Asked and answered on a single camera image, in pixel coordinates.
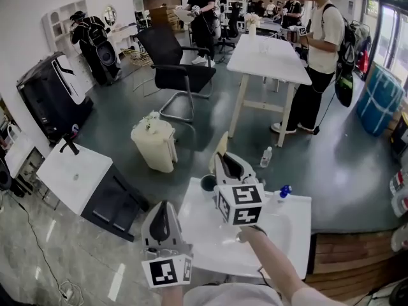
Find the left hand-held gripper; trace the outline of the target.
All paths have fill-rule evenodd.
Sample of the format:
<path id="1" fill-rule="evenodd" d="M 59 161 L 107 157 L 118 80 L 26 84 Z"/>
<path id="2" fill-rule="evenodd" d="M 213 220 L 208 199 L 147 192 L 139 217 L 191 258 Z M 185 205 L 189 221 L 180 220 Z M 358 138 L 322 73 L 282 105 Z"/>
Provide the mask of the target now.
<path id="1" fill-rule="evenodd" d="M 182 237 L 174 206 L 158 203 L 142 225 L 143 271 L 150 288 L 167 288 L 191 282 L 193 245 Z"/>

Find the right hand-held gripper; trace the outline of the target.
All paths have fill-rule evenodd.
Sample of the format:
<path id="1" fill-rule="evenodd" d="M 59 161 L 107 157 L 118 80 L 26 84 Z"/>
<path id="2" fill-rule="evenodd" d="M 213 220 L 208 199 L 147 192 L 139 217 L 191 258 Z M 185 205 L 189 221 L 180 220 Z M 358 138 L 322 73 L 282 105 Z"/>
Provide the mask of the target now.
<path id="1" fill-rule="evenodd" d="M 227 144 L 226 131 L 208 165 L 209 171 L 215 169 L 216 208 L 224 221 L 232 226 L 256 225 L 266 203 L 264 185 L 256 178 L 256 172 L 247 161 L 226 152 Z"/>

